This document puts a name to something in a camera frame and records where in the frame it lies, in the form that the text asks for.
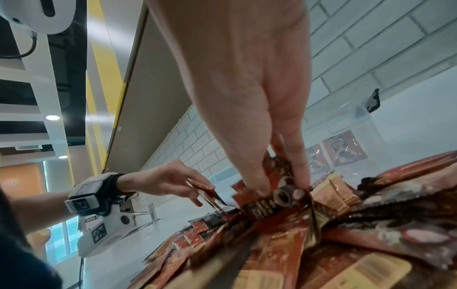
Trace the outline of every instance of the black cable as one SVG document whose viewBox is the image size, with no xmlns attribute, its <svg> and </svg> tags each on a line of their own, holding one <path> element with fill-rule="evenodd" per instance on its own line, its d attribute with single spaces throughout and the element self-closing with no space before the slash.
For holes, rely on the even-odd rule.
<svg viewBox="0 0 457 289">
<path fill-rule="evenodd" d="M 79 280 L 78 280 L 78 288 L 82 288 L 82 268 L 84 266 L 84 258 L 81 258 L 81 263 L 79 264 Z"/>
<path fill-rule="evenodd" d="M 19 55 L 0 55 L 0 59 L 20 59 L 29 56 L 32 54 L 37 47 L 37 33 L 32 32 L 32 47 L 30 47 L 29 51 L 25 52 L 24 54 Z"/>
</svg>

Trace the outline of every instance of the ceiling beam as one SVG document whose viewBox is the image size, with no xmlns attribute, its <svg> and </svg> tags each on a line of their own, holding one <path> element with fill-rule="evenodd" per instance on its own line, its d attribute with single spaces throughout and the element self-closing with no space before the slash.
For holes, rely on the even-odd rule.
<svg viewBox="0 0 457 289">
<path fill-rule="evenodd" d="M 28 31 L 11 24 L 11 31 L 20 53 L 27 52 L 32 40 Z M 22 59 L 26 71 L 30 74 L 30 85 L 42 115 L 57 115 L 62 118 L 56 79 L 52 66 L 48 37 L 38 33 L 35 51 Z M 52 141 L 52 148 L 57 156 L 68 154 L 67 136 L 62 119 L 58 121 L 44 120 L 44 125 Z"/>
<path fill-rule="evenodd" d="M 0 121 L 44 121 L 37 105 L 0 103 Z"/>
<path fill-rule="evenodd" d="M 0 156 L 0 167 L 42 162 L 45 160 L 57 159 L 53 151 L 32 152 L 10 156 Z"/>
<path fill-rule="evenodd" d="M 0 79 L 30 82 L 30 74 L 20 59 L 0 59 Z"/>
<path fill-rule="evenodd" d="M 0 148 L 51 144 L 47 133 L 0 134 Z"/>
</svg>

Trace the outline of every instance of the wrist-mounted device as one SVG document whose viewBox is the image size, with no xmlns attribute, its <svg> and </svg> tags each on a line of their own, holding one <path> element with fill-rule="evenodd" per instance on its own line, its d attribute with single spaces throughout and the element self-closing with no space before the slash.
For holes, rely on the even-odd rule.
<svg viewBox="0 0 457 289">
<path fill-rule="evenodd" d="M 116 186 L 120 176 L 124 174 L 106 173 L 91 177 L 80 183 L 68 195 L 65 201 L 70 213 L 79 216 L 92 214 L 107 216 L 111 212 L 112 204 L 122 204 L 124 194 Z"/>
</svg>

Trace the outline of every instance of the ceiling light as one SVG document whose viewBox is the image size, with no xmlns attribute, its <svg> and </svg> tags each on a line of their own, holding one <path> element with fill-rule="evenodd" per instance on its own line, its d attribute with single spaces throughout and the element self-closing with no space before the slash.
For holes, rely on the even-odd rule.
<svg viewBox="0 0 457 289">
<path fill-rule="evenodd" d="M 58 117 L 57 115 L 47 115 L 45 117 L 47 120 L 59 120 L 60 117 Z"/>
</svg>

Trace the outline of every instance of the forearm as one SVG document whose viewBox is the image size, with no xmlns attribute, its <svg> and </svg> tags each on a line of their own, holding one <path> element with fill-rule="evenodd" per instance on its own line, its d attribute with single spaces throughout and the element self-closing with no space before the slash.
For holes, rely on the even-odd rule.
<svg viewBox="0 0 457 289">
<path fill-rule="evenodd" d="M 74 217 L 65 200 L 69 192 L 46 193 L 10 200 L 11 208 L 25 234 L 29 234 Z"/>
</svg>

